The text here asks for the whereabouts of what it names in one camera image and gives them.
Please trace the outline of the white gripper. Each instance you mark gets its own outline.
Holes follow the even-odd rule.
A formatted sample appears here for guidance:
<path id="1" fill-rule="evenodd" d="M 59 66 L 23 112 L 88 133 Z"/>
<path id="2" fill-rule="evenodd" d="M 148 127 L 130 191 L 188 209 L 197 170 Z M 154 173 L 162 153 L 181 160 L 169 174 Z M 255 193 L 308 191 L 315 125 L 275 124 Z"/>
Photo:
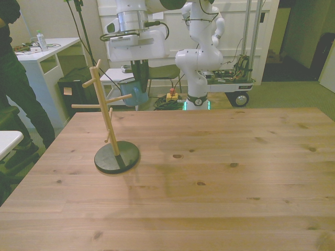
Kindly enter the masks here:
<path id="1" fill-rule="evenodd" d="M 164 34 L 159 30 L 149 30 L 139 35 L 110 38 L 108 54 L 113 62 L 131 61 L 134 79 L 141 82 L 142 92 L 145 93 L 149 79 L 148 59 L 165 58 L 169 50 Z"/>

